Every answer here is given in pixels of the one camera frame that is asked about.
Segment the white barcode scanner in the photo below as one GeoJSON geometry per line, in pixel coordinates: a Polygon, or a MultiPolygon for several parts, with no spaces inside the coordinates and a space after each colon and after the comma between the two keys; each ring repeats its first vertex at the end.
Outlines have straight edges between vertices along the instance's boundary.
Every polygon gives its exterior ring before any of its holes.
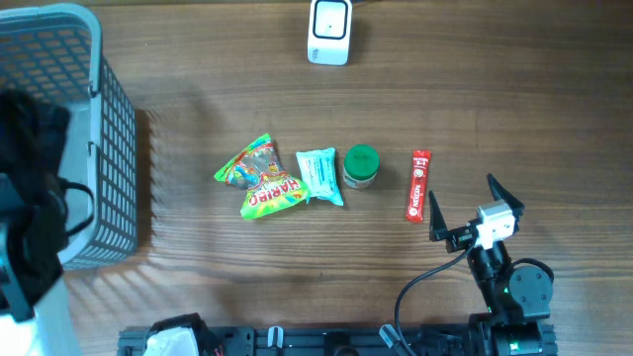
{"type": "Polygon", "coordinates": [[[307,58],[319,65],[346,65],[353,6],[350,0],[312,0],[307,58]]]}

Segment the mint toilet wipes pack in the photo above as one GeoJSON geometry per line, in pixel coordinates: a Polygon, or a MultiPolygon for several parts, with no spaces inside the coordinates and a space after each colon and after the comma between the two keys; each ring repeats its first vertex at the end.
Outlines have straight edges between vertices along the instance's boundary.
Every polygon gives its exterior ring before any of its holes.
{"type": "Polygon", "coordinates": [[[343,206],[336,171],[333,147],[296,153],[301,170],[302,180],[308,185],[311,197],[330,201],[336,206],[343,206]]]}

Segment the colourful candy bag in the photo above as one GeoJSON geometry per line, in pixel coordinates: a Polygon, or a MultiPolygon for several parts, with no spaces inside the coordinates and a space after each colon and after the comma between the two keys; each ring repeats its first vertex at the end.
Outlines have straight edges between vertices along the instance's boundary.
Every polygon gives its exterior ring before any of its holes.
{"type": "Polygon", "coordinates": [[[285,170],[268,133],[227,162],[214,178],[246,191],[240,214],[247,221],[294,207],[311,195],[306,183],[285,170]]]}

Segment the red Nescafe stick sachet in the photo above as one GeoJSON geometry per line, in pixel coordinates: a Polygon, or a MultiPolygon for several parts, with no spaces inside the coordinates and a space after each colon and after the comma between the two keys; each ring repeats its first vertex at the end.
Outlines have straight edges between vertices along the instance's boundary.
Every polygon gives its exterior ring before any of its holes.
{"type": "Polygon", "coordinates": [[[406,211],[406,219],[412,223],[423,222],[424,199],[430,160],[430,150],[414,150],[412,152],[409,198],[406,211]]]}

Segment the black aluminium mounting rail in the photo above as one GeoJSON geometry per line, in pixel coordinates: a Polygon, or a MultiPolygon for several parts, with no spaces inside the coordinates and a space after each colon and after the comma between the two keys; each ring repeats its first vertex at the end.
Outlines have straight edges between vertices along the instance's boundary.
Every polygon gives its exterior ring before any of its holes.
{"type": "Polygon", "coordinates": [[[195,331],[194,346],[201,355],[335,356],[405,355],[407,344],[417,355],[541,355],[557,356],[554,327],[423,324],[404,330],[397,341],[378,328],[211,327],[195,331]]]}

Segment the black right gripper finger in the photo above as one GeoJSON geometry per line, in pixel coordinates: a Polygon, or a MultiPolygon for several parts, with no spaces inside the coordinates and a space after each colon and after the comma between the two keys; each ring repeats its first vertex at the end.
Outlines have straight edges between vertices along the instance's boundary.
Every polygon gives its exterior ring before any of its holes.
{"type": "Polygon", "coordinates": [[[524,212],[523,203],[509,193],[492,173],[487,175],[487,180],[494,200],[504,201],[508,204],[514,216],[522,216],[524,212]]]}
{"type": "Polygon", "coordinates": [[[448,238],[448,228],[433,191],[428,192],[428,200],[430,207],[429,239],[431,241],[445,240],[448,238]]]}

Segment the grey plastic mesh basket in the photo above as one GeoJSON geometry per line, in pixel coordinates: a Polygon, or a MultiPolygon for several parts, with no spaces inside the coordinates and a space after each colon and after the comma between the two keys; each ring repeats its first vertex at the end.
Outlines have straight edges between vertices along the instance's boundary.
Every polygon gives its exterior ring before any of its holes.
{"type": "Polygon", "coordinates": [[[115,265],[137,248],[136,112],[103,53],[102,28],[68,3],[1,13],[1,86],[70,113],[59,174],[90,189],[66,195],[73,235],[58,258],[66,270],[115,265]]]}

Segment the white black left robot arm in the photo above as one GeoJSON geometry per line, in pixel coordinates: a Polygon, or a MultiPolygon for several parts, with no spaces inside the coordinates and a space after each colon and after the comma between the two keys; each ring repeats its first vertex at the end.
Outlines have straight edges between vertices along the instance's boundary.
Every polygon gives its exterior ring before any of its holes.
{"type": "Polygon", "coordinates": [[[1,351],[77,355],[64,272],[139,244],[136,123],[121,99],[1,94],[1,351]]]}

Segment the green lid jar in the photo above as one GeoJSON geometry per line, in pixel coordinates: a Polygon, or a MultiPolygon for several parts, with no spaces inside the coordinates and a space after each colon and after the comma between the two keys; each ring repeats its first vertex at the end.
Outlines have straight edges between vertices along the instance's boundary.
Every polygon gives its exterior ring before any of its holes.
{"type": "Polygon", "coordinates": [[[353,189],[368,188],[380,168],[380,155],[368,144],[351,147],[343,162],[344,182],[353,189]]]}

